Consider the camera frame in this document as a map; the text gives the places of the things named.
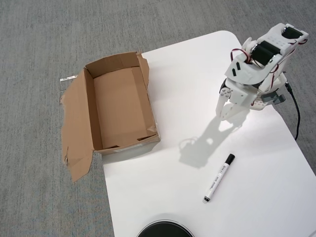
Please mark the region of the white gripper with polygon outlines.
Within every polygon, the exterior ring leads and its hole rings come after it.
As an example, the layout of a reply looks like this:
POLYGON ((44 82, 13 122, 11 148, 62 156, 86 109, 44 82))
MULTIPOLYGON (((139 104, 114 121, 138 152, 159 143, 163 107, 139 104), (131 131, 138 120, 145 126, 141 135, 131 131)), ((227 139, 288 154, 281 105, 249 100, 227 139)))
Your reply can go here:
POLYGON ((221 119, 229 119, 239 113, 239 105, 247 98, 245 86, 233 80, 227 80, 227 87, 219 92, 216 115, 221 119))

